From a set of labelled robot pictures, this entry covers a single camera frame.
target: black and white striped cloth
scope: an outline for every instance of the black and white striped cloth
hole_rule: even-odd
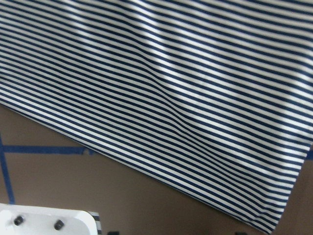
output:
[[[0,103],[271,233],[313,141],[313,4],[1,1]]]

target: striped fabric piece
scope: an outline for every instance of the striped fabric piece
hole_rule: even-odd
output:
[[[313,5],[1,1],[0,103],[270,234],[313,141]]]

